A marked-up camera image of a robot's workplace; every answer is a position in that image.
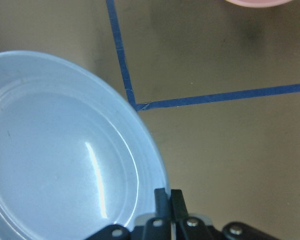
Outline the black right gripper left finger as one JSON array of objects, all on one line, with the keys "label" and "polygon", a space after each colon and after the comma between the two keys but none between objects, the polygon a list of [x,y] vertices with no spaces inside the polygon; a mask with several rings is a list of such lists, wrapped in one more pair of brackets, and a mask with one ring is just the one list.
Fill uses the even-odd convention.
[{"label": "black right gripper left finger", "polygon": [[171,211],[169,199],[164,188],[154,190],[155,214],[145,224],[137,225],[132,231],[120,224],[108,225],[88,240],[170,240]]}]

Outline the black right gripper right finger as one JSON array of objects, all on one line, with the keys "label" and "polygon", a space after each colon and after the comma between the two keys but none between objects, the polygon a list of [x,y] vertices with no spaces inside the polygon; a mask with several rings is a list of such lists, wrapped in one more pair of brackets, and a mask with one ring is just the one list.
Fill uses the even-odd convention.
[{"label": "black right gripper right finger", "polygon": [[222,230],[217,230],[212,223],[188,213],[183,193],[180,189],[171,190],[170,202],[176,227],[177,240],[276,240],[266,232],[246,223],[233,221]]}]

